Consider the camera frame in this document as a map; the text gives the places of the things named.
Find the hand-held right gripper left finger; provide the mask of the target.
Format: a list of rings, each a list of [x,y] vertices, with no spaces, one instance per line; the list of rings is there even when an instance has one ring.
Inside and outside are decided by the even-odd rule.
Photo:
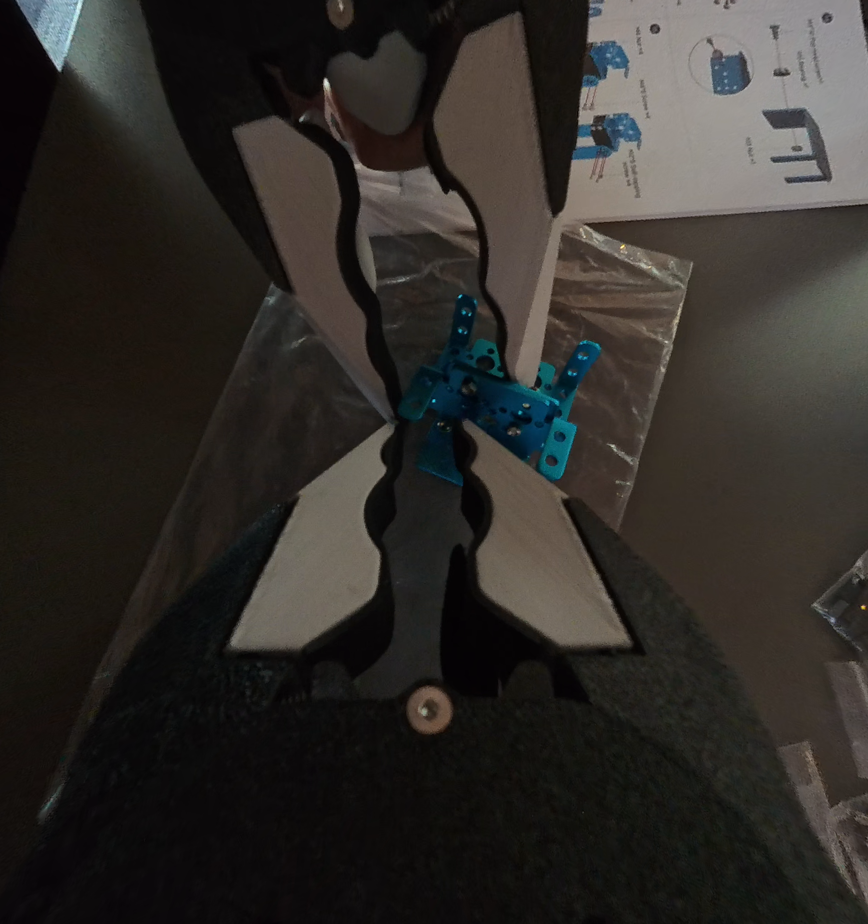
[[[385,424],[299,492],[229,639],[231,653],[316,653],[377,598],[397,436]]]

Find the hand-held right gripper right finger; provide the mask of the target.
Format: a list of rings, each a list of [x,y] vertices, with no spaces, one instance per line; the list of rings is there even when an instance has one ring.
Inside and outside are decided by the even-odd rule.
[[[631,649],[568,501],[495,438],[463,422],[463,516],[473,534],[476,598],[549,649]]]

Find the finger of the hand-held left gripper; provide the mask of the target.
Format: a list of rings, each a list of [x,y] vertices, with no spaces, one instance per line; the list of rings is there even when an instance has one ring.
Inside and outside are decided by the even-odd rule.
[[[312,329],[381,417],[402,400],[381,306],[359,242],[353,161],[322,122],[265,117],[232,130],[291,293]]]
[[[538,374],[560,227],[550,207],[523,16],[462,40],[436,105],[445,178],[479,237],[480,289],[501,322],[504,372]]]

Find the blue metal bracket assembly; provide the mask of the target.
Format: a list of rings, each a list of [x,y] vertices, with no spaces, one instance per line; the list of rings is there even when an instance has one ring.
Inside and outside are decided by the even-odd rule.
[[[399,406],[407,422],[432,416],[416,467],[461,486],[453,432],[460,422],[472,422],[524,463],[533,463],[544,478],[557,481],[565,473],[577,433],[569,419],[571,406],[601,347],[580,341],[560,372],[541,362],[534,386],[528,388],[503,377],[495,343],[473,340],[476,314],[476,299],[459,295],[440,357],[417,370]]]

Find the person's left hand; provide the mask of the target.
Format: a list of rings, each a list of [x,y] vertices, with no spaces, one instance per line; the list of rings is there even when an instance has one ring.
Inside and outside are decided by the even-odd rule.
[[[378,172],[401,173],[429,166],[426,130],[435,104],[426,93],[405,131],[386,135],[349,112],[330,84],[324,83],[325,114],[334,124],[334,136],[357,162]]]

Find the clear plastic bag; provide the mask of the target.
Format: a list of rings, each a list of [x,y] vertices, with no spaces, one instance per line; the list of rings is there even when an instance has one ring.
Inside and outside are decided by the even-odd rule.
[[[455,298],[477,295],[470,232],[375,235],[389,347],[406,383],[440,354]],[[601,356],[579,386],[564,490],[619,528],[635,484],[692,265],[582,225],[563,233],[544,358],[582,340]],[[302,317],[272,286],[259,308],[182,488],[125,607],[37,815],[46,822],[70,764],[136,645],[209,564],[271,506],[294,495],[381,420]]]

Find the open instruction manual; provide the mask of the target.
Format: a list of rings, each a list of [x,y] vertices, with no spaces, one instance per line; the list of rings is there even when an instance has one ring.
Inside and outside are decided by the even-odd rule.
[[[559,227],[868,204],[862,2],[587,2]],[[358,164],[384,227],[473,228],[432,168]]]

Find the pile of small screw bags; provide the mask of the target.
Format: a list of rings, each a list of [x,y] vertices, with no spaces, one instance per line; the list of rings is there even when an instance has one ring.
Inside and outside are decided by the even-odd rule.
[[[812,608],[856,654],[827,672],[857,775],[868,781],[868,550]],[[778,752],[811,829],[868,912],[868,793],[833,806],[809,743]]]

